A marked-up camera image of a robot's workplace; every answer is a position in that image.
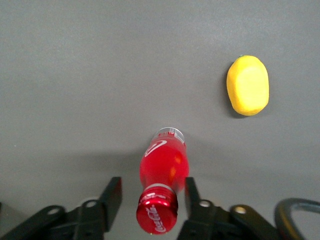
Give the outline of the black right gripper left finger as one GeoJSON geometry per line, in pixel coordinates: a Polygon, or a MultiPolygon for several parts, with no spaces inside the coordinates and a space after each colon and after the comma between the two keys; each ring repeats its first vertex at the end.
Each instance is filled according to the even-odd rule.
{"type": "Polygon", "coordinates": [[[27,218],[2,240],[103,240],[122,203],[122,178],[113,177],[98,199],[89,199],[71,211],[50,205],[27,218]]]}

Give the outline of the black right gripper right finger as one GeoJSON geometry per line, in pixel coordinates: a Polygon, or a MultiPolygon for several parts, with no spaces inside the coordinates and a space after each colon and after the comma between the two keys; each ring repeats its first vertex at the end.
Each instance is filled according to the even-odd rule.
{"type": "Polygon", "coordinates": [[[245,204],[229,210],[202,199],[193,177],[185,179],[185,205],[188,219],[178,240],[280,240],[277,229],[255,209],[245,204]]]}

